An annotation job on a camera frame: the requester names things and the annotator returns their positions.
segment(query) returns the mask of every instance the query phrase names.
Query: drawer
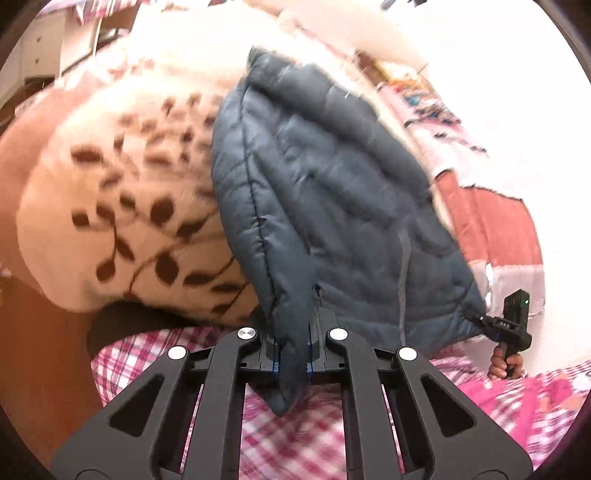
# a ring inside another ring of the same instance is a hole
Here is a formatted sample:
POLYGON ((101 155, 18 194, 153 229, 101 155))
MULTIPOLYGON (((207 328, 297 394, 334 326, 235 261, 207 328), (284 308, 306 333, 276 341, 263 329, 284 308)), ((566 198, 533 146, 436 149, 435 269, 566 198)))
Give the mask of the drawer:
POLYGON ((0 108, 21 86, 21 58, 22 42, 19 40, 0 70, 0 108))
POLYGON ((23 78, 60 74, 65 23, 65 12, 56 12, 34 20, 27 28, 22 36, 23 78))

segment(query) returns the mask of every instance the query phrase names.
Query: pink blanket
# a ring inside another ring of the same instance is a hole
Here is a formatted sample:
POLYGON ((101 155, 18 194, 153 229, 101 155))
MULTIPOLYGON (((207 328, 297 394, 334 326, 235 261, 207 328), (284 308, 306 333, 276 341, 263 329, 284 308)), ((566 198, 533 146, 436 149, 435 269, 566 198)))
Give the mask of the pink blanket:
MULTIPOLYGON (((161 330, 104 348, 92 362, 103 404, 171 346, 185 345, 193 351, 214 345, 221 335, 211 327, 161 330)), ((458 348, 446 349, 431 362, 524 447, 535 468, 556 448, 591 387, 591 361, 497 382, 488 381, 458 348)), ((247 387, 240 479, 345 480, 344 440, 338 387, 310 387, 280 419, 247 387)))

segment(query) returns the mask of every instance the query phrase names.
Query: white furniture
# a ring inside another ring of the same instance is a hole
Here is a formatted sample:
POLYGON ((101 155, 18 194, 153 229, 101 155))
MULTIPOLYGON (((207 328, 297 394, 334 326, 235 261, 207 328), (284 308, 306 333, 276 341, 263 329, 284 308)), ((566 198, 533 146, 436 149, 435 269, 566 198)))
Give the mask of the white furniture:
POLYGON ((0 72, 0 107, 32 77, 60 77, 95 53, 101 19, 80 25, 76 12, 62 9, 36 18, 0 72))
POLYGON ((37 18, 22 36, 21 77, 60 77, 95 52, 99 29, 99 19, 80 25, 71 8, 37 18))

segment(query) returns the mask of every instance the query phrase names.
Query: dark blue puffer jacket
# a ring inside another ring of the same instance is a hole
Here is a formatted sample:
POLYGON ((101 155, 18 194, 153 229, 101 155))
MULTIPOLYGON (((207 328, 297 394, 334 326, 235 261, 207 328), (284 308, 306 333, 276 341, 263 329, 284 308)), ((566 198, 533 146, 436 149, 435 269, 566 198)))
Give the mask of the dark blue puffer jacket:
POLYGON ((253 49, 220 107, 212 162, 228 243, 280 345, 275 413, 305 381, 317 302, 376 348, 428 355, 479 333, 465 312, 484 302, 425 173, 316 67, 253 49))

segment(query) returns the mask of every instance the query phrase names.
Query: finger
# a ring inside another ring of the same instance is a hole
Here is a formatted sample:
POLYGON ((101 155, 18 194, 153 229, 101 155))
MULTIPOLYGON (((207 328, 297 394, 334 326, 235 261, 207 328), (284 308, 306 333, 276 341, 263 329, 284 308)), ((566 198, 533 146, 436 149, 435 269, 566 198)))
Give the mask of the finger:
POLYGON ((501 358, 505 358, 505 354, 507 352, 507 344, 506 343, 499 343, 492 352, 494 356, 500 356, 501 358))
POLYGON ((521 362, 519 364, 514 364, 514 365, 515 365, 515 369, 513 370, 513 374, 511 375, 511 378, 521 378, 521 375, 523 374, 523 362, 521 362))
POLYGON ((521 378, 522 374, 523 374, 523 367, 519 365, 519 366, 515 367, 515 370, 513 370, 513 375, 511 375, 511 378, 513 378, 513 379, 521 378))
POLYGON ((523 366, 523 357, 520 354, 511 355, 507 359, 507 363, 509 365, 515 365, 515 367, 522 367, 523 366))
POLYGON ((493 377, 497 377, 497 378, 505 378, 507 376, 507 372, 505 372, 504 370, 501 370, 498 367, 495 367, 493 365, 491 365, 488 369, 488 373, 489 375, 492 375, 493 377))
POLYGON ((507 370, 507 364, 500 356, 492 356, 491 363, 493 367, 500 368, 501 370, 507 370))

